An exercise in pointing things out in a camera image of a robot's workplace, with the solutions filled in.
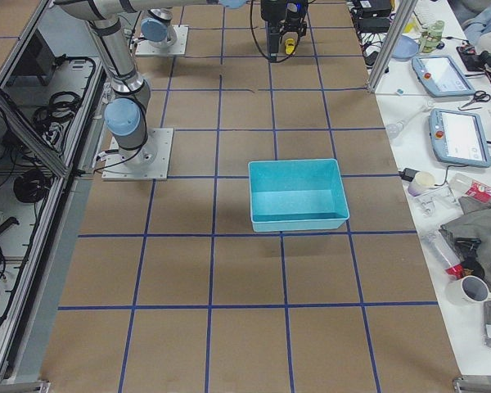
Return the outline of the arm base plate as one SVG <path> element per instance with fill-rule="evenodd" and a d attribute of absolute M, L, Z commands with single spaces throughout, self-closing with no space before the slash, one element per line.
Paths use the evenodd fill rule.
<path fill-rule="evenodd" d="M 184 56 L 187 49 L 187 25 L 142 24 L 136 56 Z"/>
<path fill-rule="evenodd" d="M 102 171 L 105 181 L 166 180 L 173 145 L 172 128 L 150 128 L 148 139 L 139 153 L 122 150 L 106 158 L 107 169 Z"/>

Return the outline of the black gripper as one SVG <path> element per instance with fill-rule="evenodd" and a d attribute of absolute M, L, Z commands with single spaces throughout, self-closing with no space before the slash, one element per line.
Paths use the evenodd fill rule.
<path fill-rule="evenodd" d="M 297 37 L 294 41 L 294 46 L 291 51 L 291 56 L 294 56 L 300 45 L 301 37 L 307 34 L 307 22 L 305 20 L 308 11 L 308 3 L 306 2 L 290 2 L 286 5 L 286 16 L 283 20 L 281 36 L 288 33 L 296 33 Z M 287 53 L 286 39 L 281 37 L 281 50 Z"/>

